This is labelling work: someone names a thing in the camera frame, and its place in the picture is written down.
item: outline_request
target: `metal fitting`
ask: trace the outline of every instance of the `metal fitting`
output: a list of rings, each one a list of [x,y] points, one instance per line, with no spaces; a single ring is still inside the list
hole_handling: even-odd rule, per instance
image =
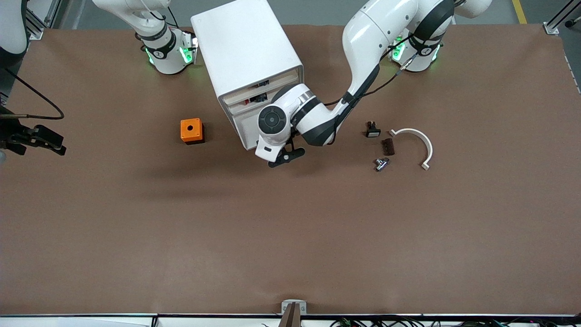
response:
[[[377,167],[375,167],[375,171],[380,172],[385,168],[385,166],[389,164],[389,158],[376,159],[375,164],[377,165]]]

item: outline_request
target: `brown table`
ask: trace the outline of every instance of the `brown table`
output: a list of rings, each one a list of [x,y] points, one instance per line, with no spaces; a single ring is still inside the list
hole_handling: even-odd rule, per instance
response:
[[[340,97],[342,27],[285,29],[310,88]],[[577,313],[581,98],[561,40],[453,26],[445,42],[429,71],[362,100],[334,145],[270,169],[203,66],[163,76],[130,30],[47,30],[19,75],[66,112],[45,124],[69,150],[1,170],[0,312],[258,313],[302,298],[313,313]],[[20,85],[9,108],[49,113]],[[192,117],[206,144],[180,141]],[[430,170],[404,135],[374,172],[368,120],[381,139],[425,132]]]

